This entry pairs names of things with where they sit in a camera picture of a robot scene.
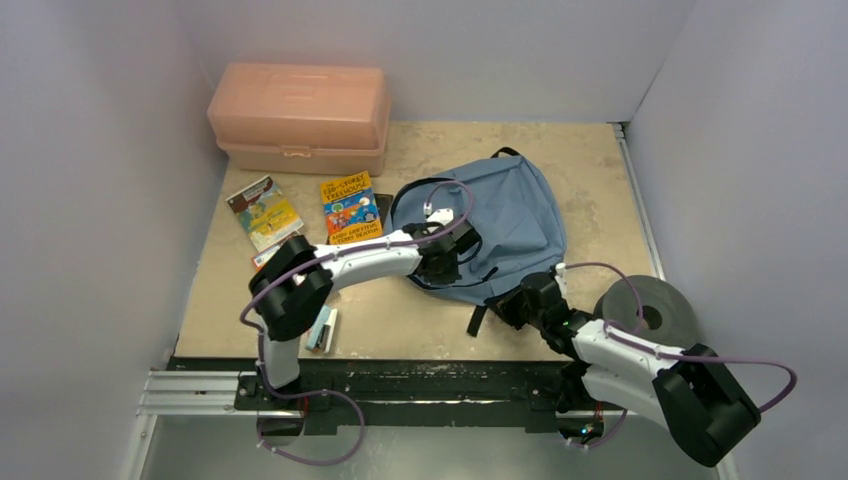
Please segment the blue backpack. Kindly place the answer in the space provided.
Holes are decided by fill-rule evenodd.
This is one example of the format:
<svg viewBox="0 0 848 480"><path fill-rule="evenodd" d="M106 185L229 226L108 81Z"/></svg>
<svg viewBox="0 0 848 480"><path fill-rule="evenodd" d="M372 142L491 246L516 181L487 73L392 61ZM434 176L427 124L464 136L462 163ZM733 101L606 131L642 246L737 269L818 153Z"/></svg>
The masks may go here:
<svg viewBox="0 0 848 480"><path fill-rule="evenodd" d="M565 226L552 189L542 172L511 148L408 183L396 194L386 227L424 221L425 203L451 208L456 216L468 212L481 236L481 246L460 257L461 278L455 283L426 285L410 277L436 297L474 305L470 336L478 334L486 312L497 316L496 301L525 276L555 274L564 260Z"/></svg>

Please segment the yellow treehouse book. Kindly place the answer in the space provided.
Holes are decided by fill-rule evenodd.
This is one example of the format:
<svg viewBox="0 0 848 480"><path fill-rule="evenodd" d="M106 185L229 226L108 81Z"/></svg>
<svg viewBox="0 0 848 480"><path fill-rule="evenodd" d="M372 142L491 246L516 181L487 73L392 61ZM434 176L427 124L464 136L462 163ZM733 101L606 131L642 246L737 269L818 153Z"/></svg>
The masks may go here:
<svg viewBox="0 0 848 480"><path fill-rule="evenodd" d="M367 171L320 185L327 243L341 245L379 238L382 222Z"/></svg>

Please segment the orange treehouse book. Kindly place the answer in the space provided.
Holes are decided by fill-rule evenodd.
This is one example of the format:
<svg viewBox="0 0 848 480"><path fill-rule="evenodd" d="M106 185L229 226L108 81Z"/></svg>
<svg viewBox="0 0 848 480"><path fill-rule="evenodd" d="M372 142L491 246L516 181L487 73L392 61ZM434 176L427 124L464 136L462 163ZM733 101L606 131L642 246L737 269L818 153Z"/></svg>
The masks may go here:
<svg viewBox="0 0 848 480"><path fill-rule="evenodd" d="M256 255L251 258L251 261L255 267L255 270L260 270L282 247L282 245L289 240L290 238L297 236L298 232L294 232L283 237L281 240L275 242L274 244L266 247L265 249L259 251Z"/></svg>

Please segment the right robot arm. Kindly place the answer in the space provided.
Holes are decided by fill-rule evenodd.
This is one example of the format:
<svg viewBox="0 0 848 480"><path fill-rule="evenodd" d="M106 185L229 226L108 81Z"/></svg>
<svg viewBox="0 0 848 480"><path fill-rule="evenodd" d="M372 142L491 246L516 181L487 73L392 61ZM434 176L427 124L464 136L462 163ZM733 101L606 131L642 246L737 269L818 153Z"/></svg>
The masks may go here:
<svg viewBox="0 0 848 480"><path fill-rule="evenodd" d="M757 407L714 350L641 338L599 313L569 306L552 272L532 273L489 307L515 329L531 326L558 354L556 410L610 403L665 428L695 462L716 466L761 422Z"/></svg>

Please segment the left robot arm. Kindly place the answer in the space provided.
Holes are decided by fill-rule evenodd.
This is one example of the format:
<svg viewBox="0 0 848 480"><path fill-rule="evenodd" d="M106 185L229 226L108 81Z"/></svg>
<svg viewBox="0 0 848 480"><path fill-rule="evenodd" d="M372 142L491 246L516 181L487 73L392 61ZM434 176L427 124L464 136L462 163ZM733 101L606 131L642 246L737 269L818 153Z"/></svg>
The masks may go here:
<svg viewBox="0 0 848 480"><path fill-rule="evenodd" d="M284 242L249 281L252 298L240 315L259 335L260 397L275 409L295 402L300 337L313 327L331 294L392 276L417 275L450 285L460 278L460 257L481 244L467 220L447 226L413 223L344 245L312 245L302 235Z"/></svg>

